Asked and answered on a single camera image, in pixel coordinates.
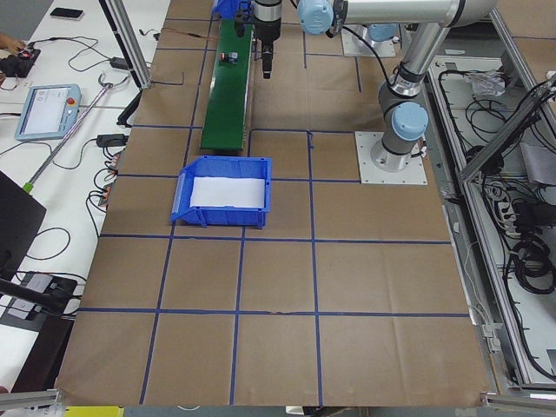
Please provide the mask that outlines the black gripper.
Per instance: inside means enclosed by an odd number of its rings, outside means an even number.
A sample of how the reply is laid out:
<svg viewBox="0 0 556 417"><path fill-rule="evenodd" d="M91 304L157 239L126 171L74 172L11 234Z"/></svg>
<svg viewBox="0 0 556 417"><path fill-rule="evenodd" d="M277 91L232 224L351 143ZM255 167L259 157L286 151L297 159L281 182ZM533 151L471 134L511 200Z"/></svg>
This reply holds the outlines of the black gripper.
<svg viewBox="0 0 556 417"><path fill-rule="evenodd" d="M254 0L253 22L255 37L262 42L262 75L269 79L272 73L274 44L281 34L282 0ZM234 14L235 34L244 37L246 28L252 24L252 3L239 2Z"/></svg>

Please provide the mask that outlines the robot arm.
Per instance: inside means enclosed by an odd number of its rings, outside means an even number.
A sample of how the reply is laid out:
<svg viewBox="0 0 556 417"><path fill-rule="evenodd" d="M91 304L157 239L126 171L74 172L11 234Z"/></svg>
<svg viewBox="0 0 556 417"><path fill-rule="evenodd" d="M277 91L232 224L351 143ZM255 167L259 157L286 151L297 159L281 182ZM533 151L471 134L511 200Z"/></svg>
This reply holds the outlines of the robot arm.
<svg viewBox="0 0 556 417"><path fill-rule="evenodd" d="M396 23L371 24L367 28L367 38L372 43L382 43L392 40L398 30Z"/></svg>
<svg viewBox="0 0 556 417"><path fill-rule="evenodd" d="M416 35L379 92L387 125L371 151L374 164L384 171L402 171L412 157L414 145L424 136L429 116L414 99L421 82L453 27L465 26L485 17L494 1L300 1L297 16L301 28L311 35L334 37L353 24L415 23Z"/></svg>

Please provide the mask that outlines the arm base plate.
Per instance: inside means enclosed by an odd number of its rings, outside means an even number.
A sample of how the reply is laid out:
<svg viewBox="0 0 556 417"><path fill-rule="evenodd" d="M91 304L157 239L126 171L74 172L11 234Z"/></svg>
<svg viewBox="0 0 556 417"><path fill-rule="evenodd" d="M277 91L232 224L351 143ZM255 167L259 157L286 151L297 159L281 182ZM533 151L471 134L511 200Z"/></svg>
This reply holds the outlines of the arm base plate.
<svg viewBox="0 0 556 417"><path fill-rule="evenodd" d="M427 176L418 145L409 154L397 156L386 151L382 136L382 132L354 132L361 183L426 186Z"/></svg>
<svg viewBox="0 0 556 417"><path fill-rule="evenodd" d="M347 25L342 29L341 40L344 56L373 56L373 52L361 39L369 43L379 57L394 57L394 39L386 42L372 43L367 38L367 28L369 25Z"/></svg>

